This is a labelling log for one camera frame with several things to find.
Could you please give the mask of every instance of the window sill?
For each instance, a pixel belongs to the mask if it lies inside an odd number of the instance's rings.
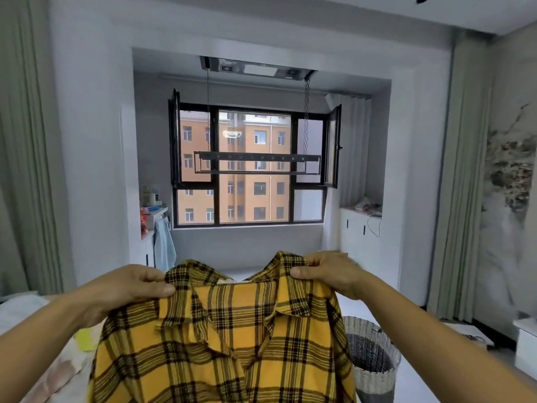
[[[280,223],[280,224],[245,224],[242,226],[201,226],[201,227],[184,227],[173,228],[172,230],[203,230],[203,229],[244,229],[244,228],[273,228],[282,226],[318,226],[323,222],[311,222],[311,223]]]

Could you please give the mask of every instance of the building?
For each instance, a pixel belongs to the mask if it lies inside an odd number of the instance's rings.
[[[181,165],[183,182],[210,182],[210,162],[195,151],[211,148],[206,112],[180,111]],[[220,151],[233,153],[291,153],[291,117],[243,112],[219,114]],[[285,162],[220,161],[221,170],[289,171]],[[289,220],[289,175],[219,175],[221,223]],[[178,191],[178,223],[214,223],[214,190]]]

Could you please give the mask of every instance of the woven basket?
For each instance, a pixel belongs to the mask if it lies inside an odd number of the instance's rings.
[[[360,401],[392,403],[401,353],[378,325],[355,317],[343,322]]]

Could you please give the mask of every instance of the shirt collar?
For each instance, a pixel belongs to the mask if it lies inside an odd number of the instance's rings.
[[[305,266],[304,257],[279,251],[271,262],[259,273],[248,280],[263,282],[278,280],[278,292],[274,310],[286,315],[309,317],[312,300],[306,294],[312,293],[311,280],[297,280],[291,277],[294,266]],[[166,274],[166,282],[175,285],[174,295],[159,301],[158,327],[182,324],[200,324],[196,326],[196,338],[206,338],[207,312],[204,310],[195,286],[217,285],[218,280],[229,277],[219,273],[206,264],[187,260]]]

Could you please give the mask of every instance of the hand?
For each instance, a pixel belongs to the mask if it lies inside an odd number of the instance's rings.
[[[353,300],[362,298],[362,282],[367,272],[354,263],[347,253],[318,251],[305,255],[311,267],[293,267],[291,276],[302,280],[320,280]]]
[[[100,323],[115,308],[147,298],[170,297],[174,292],[175,287],[164,282],[162,271],[129,264],[62,297],[82,307],[79,327],[87,328]]]

